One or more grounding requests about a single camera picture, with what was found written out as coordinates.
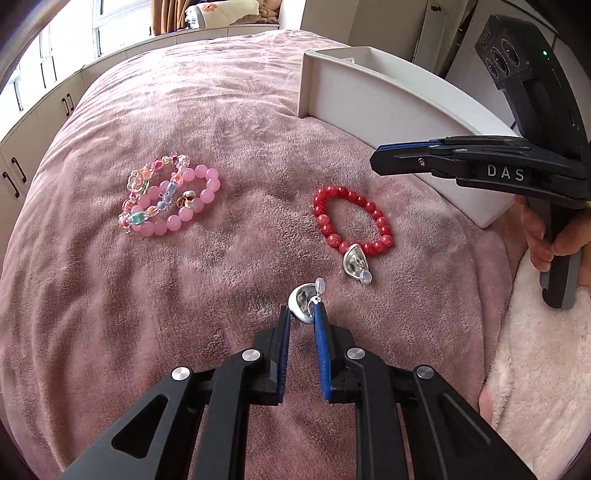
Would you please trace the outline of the right hand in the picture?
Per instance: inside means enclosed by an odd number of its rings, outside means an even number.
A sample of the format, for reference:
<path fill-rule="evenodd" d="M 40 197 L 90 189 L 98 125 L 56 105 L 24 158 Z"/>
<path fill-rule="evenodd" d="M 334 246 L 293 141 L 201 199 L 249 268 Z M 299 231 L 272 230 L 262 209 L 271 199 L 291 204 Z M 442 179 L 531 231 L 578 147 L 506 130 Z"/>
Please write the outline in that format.
<path fill-rule="evenodd" d="M 551 261 L 556 257 L 565 257 L 581 253 L 578 284 L 590 285 L 590 210 L 583 210 L 553 241 L 544 238 L 543 220 L 527 205 L 526 198 L 515 195 L 514 200 L 520 205 L 521 224 L 525 231 L 530 259 L 540 272 L 550 270 Z"/>

